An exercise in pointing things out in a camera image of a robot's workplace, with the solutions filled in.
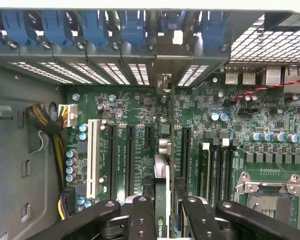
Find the gray metal panel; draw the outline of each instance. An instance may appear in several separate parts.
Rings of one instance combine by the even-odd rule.
[[[12,120],[0,120],[0,236],[24,240],[58,219],[58,180],[51,146],[29,154],[28,123],[19,123],[22,112],[33,103],[64,103],[56,85],[37,79],[14,78],[0,69],[0,106],[10,106]],[[22,163],[30,161],[30,174],[22,178]],[[22,223],[21,209],[29,203],[31,216]]]

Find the green circuit board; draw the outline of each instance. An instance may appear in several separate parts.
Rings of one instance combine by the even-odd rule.
[[[219,92],[223,92],[223,97],[216,97]],[[80,98],[74,101],[73,94],[79,94]],[[255,103],[238,102],[235,105],[224,106],[223,100],[234,98],[238,94],[236,87],[222,89],[219,85],[206,85],[201,90],[176,88],[174,95],[163,98],[162,94],[156,93],[154,88],[142,87],[100,87],[100,86],[69,86],[67,89],[68,104],[77,104],[78,126],[88,123],[89,119],[106,119],[110,126],[117,126],[115,140],[116,171],[115,184],[100,185],[99,195],[96,199],[104,200],[109,197],[117,199],[123,203],[125,198],[133,194],[142,194],[143,179],[154,175],[154,157],[158,153],[160,124],[158,119],[168,119],[170,116],[169,104],[166,101],[174,101],[174,166],[175,178],[182,178],[182,164],[184,156],[184,131],[189,132],[188,142],[188,165],[186,179],[187,193],[190,196],[199,196],[198,185],[200,184],[200,143],[209,142],[211,139],[236,139],[239,144],[231,152],[232,168],[229,187],[230,198],[236,198],[236,186],[243,172],[248,172],[251,181],[261,181],[265,183],[286,184],[292,175],[300,177],[300,100],[287,101],[281,95],[268,96],[259,94],[259,100]],[[109,96],[115,95],[114,102],[109,101]],[[97,106],[104,104],[103,111],[98,111]],[[238,109],[254,109],[253,113],[238,114]],[[282,113],[273,114],[274,110],[281,109]],[[213,121],[211,114],[226,114],[226,121]],[[134,154],[133,154],[133,178],[127,178],[127,140],[128,128],[134,129]],[[146,136],[149,129],[152,134],[152,146],[146,147]],[[110,130],[102,131],[100,135],[100,175],[109,173]],[[79,129],[68,130],[67,149],[78,149],[80,146]],[[262,140],[253,141],[251,134],[269,133],[274,134],[294,134],[298,136],[297,143],[289,143],[286,140],[278,143],[271,139],[270,142]],[[74,185],[84,193],[84,185],[87,175],[87,154],[78,151],[78,163],[76,169],[77,179],[69,183]],[[216,166],[212,166],[212,180],[216,181]],[[127,181],[133,179],[133,191],[127,192]],[[290,212],[284,216],[289,216],[287,222],[291,226],[300,229],[300,201],[299,196],[291,196],[287,192],[279,192],[278,189],[261,189],[253,194],[245,193],[239,196],[238,202],[250,206],[256,199],[264,200],[269,197],[271,201],[280,199],[280,203],[288,201]],[[212,196],[211,205],[215,204],[217,198]],[[278,209],[261,209],[260,212],[273,217],[282,218],[277,213]]]

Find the motherboard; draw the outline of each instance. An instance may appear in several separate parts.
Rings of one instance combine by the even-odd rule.
[[[230,199],[300,229],[300,95],[264,91],[231,101],[251,89],[217,81],[169,93],[68,86],[78,117],[67,131],[66,180],[77,211],[145,194],[160,155],[189,196],[211,206]],[[171,216],[177,237],[178,213]]]

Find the wire bundle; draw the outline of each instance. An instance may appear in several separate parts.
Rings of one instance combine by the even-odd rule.
[[[54,159],[57,166],[58,186],[62,192],[66,187],[65,177],[65,146],[61,136],[61,131],[64,129],[65,122],[68,121],[68,108],[64,107],[60,111],[60,116],[56,121],[53,121],[45,106],[34,104],[25,109],[25,115],[29,122],[37,129],[44,131],[50,138],[53,146]]]
[[[70,217],[67,211],[65,199],[62,195],[60,196],[58,201],[58,212],[62,221]]]

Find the white pci slot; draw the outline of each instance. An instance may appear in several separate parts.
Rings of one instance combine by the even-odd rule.
[[[88,120],[88,153],[86,168],[86,197],[95,199],[99,193],[100,120]]]

